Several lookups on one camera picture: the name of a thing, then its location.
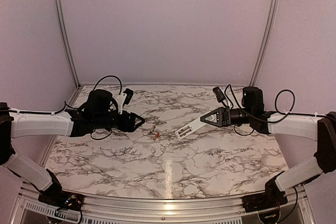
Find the white remote control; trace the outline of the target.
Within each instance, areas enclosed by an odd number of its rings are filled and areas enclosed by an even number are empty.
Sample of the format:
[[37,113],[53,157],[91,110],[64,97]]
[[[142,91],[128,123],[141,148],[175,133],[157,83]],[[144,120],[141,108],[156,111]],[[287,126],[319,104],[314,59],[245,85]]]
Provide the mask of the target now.
[[198,117],[192,122],[186,124],[185,126],[179,128],[178,130],[175,131],[175,135],[178,140],[182,140],[186,138],[187,136],[193,134],[194,132],[198,131],[202,127],[204,127],[206,123],[201,121],[201,118]]

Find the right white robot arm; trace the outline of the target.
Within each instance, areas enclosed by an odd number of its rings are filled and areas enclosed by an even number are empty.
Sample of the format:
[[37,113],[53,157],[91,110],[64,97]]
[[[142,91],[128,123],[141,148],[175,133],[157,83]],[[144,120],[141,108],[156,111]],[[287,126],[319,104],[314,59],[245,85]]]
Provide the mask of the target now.
[[317,151],[313,157],[265,184],[265,192],[260,195],[260,203],[265,207],[273,206],[280,199],[280,193],[287,189],[335,171],[335,112],[312,115],[265,111],[262,90],[244,87],[237,108],[224,105],[201,116],[200,121],[216,127],[249,124],[260,134],[290,135],[317,142]]

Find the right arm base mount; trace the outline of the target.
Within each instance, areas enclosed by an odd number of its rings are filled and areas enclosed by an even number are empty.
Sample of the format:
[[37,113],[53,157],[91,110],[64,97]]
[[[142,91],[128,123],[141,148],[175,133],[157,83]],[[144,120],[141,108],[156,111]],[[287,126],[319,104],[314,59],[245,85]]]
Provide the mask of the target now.
[[259,193],[244,196],[242,202],[245,212],[254,212],[285,205],[288,203],[288,199],[283,194],[275,198],[267,198],[265,193]]

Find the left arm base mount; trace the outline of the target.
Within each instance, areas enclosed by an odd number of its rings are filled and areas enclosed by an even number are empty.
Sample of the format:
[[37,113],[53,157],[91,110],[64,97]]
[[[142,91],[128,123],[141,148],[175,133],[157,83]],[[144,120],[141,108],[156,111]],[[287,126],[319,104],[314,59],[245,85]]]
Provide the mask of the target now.
[[39,195],[38,201],[60,209],[70,209],[80,211],[84,200],[84,195],[62,191],[58,196]]

